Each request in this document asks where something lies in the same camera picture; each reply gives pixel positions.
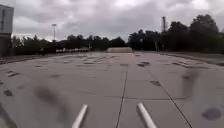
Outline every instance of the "gray cloud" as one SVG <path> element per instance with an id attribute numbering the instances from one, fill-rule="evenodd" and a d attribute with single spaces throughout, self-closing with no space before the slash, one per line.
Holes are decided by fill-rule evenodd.
<path id="1" fill-rule="evenodd" d="M 160 31 L 162 16 L 189 25 L 205 13 L 222 29 L 223 5 L 222 0 L 17 0 L 14 33 L 51 37 L 51 24 L 57 23 L 59 39 L 69 34 L 127 38 L 139 29 Z"/>

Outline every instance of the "wet pavement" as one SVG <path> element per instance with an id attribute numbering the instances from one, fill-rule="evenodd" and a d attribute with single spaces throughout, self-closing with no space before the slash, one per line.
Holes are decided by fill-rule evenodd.
<path id="1" fill-rule="evenodd" d="M 83 53 L 0 65 L 0 128 L 223 128 L 224 67 L 155 53 Z"/>

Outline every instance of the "white structure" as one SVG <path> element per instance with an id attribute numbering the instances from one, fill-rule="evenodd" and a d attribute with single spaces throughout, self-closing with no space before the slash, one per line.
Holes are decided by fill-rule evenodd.
<path id="1" fill-rule="evenodd" d="M 109 53 L 132 53 L 132 49 L 130 47 L 115 47 L 108 48 L 107 52 Z"/>
<path id="2" fill-rule="evenodd" d="M 0 56 L 9 54 L 14 8 L 0 5 Z"/>

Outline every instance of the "lamp post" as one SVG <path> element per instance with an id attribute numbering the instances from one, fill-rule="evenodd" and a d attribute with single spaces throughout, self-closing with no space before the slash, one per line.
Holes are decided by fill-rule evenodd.
<path id="1" fill-rule="evenodd" d="M 54 36 L 54 41 L 55 41 L 55 30 L 56 30 L 56 27 L 57 27 L 57 24 L 52 24 L 51 25 L 52 27 L 53 27 L 53 31 L 54 31 L 54 33 L 53 33 L 53 36 Z"/>

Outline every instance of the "building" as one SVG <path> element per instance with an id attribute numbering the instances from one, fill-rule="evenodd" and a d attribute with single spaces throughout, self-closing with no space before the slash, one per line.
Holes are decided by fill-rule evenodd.
<path id="1" fill-rule="evenodd" d="M 0 57 L 10 54 L 14 8 L 0 5 Z"/>

